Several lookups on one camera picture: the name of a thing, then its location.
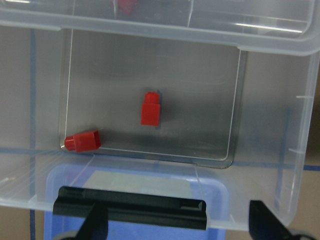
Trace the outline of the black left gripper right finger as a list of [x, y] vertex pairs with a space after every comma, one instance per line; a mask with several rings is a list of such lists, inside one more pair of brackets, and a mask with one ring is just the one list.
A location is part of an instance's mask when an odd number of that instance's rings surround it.
[[253, 240], [289, 240], [289, 230], [261, 200], [249, 203], [249, 234]]

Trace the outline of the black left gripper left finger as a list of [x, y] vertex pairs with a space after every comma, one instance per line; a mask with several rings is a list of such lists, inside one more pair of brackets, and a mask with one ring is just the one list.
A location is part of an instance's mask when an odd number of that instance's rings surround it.
[[76, 236], [75, 240], [106, 240], [108, 237], [108, 209], [96, 202]]

